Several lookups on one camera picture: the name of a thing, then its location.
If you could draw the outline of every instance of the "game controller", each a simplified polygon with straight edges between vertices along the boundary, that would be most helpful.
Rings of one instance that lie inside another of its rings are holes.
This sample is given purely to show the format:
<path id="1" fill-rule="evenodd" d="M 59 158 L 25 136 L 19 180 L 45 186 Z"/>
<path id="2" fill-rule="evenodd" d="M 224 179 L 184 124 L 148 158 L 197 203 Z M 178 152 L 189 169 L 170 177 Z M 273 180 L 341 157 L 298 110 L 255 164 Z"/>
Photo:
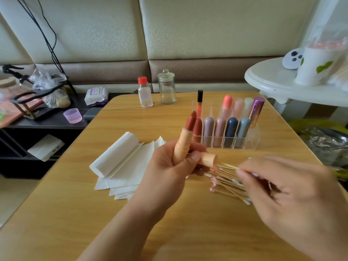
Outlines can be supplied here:
<path id="1" fill-rule="evenodd" d="M 283 58 L 283 66 L 288 70 L 296 70 L 301 64 L 304 48 L 296 48 L 288 52 Z"/>

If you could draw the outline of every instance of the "fingernail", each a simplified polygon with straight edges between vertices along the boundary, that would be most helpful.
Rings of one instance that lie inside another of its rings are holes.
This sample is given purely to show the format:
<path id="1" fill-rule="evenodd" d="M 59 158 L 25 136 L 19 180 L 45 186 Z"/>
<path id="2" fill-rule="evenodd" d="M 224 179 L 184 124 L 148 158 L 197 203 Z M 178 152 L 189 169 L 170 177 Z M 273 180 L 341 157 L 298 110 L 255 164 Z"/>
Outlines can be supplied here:
<path id="1" fill-rule="evenodd" d="M 193 151 L 192 153 L 191 153 L 191 158 L 193 159 L 193 160 L 196 160 L 196 161 L 198 161 L 198 160 L 200 160 L 200 152 L 199 151 Z"/>
<path id="2" fill-rule="evenodd" d="M 241 180 L 243 180 L 245 177 L 245 173 L 243 171 L 241 171 L 240 169 L 236 170 L 236 174 L 237 174 L 238 178 L 240 178 Z"/>

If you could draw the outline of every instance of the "white power bank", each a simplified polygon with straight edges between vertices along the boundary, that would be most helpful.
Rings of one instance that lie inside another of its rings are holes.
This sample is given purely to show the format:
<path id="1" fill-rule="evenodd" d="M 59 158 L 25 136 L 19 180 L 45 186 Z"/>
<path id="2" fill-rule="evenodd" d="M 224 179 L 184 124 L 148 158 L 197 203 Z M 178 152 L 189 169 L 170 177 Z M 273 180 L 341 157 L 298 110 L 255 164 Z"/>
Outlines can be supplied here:
<path id="1" fill-rule="evenodd" d="M 28 152 L 38 159 L 46 162 L 55 152 L 64 145 L 63 141 L 52 135 L 46 135 L 35 145 L 28 149 Z"/>

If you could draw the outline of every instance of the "black lip gloss cap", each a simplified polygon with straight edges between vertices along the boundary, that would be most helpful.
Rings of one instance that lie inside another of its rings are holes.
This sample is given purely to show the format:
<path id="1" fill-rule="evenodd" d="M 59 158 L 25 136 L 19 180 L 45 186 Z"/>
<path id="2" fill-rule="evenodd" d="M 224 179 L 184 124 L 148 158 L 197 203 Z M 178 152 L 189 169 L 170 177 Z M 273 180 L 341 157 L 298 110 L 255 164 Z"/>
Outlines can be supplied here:
<path id="1" fill-rule="evenodd" d="M 198 90 L 197 102 L 198 103 L 203 102 L 203 90 Z"/>

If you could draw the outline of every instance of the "purple silicone cup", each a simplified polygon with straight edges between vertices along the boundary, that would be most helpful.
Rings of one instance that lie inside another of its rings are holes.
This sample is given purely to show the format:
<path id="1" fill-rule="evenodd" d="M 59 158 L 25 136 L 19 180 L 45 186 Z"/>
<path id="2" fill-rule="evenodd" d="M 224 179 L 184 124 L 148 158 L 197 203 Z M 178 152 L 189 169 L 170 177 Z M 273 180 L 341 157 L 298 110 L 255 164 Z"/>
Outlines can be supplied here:
<path id="1" fill-rule="evenodd" d="M 78 123 L 82 120 L 82 116 L 80 114 L 79 109 L 77 108 L 72 108 L 69 110 L 66 110 L 63 115 L 67 119 L 69 123 Z"/>

